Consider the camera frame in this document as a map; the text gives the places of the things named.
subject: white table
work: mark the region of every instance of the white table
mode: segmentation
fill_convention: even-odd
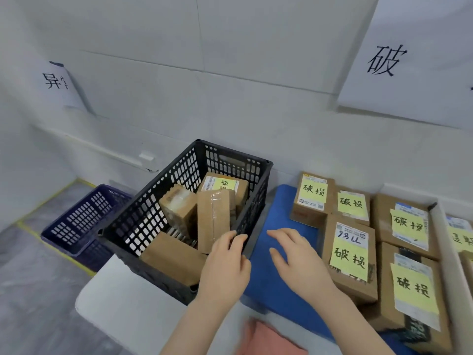
[[[76,300],[76,310],[128,351],[136,355],[157,355],[186,306],[133,274],[114,255],[82,289]],[[259,314],[240,302],[225,318],[208,354],[233,355],[243,325],[250,317],[272,324],[310,354],[341,354],[338,346],[299,325],[274,313]]]

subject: forearm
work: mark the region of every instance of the forearm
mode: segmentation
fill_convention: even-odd
[[[352,300],[336,289],[325,304],[312,304],[327,324],[343,355],[394,355],[363,318]]]
[[[194,300],[160,354],[205,355],[226,314]]]

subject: pink cloth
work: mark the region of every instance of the pink cloth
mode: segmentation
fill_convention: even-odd
[[[294,345],[275,330],[256,319],[245,325],[243,339],[236,355],[307,355],[308,351]]]

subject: yellow sticky note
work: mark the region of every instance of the yellow sticky note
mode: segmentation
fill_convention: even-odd
[[[452,237],[455,248],[458,252],[467,250],[473,252],[473,233],[449,226],[448,232]]]
[[[216,178],[212,189],[235,189],[237,181],[226,178]]]
[[[315,181],[315,177],[304,174],[300,185],[299,198],[310,199],[312,201],[326,203],[327,202],[327,183],[319,183]]]
[[[419,309],[439,313],[435,288],[423,273],[391,263],[394,297]]]
[[[368,249],[358,247],[342,238],[334,238],[330,265],[368,281]]]
[[[414,240],[429,242],[422,217],[391,209],[393,231]]]
[[[349,193],[338,193],[338,211],[348,213],[359,218],[368,217],[366,199],[364,196],[352,195]]]

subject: blue plastic basket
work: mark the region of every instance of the blue plastic basket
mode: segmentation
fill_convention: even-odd
[[[96,239],[96,229],[129,199],[130,195],[101,184],[51,223],[41,239],[97,272],[113,252]]]

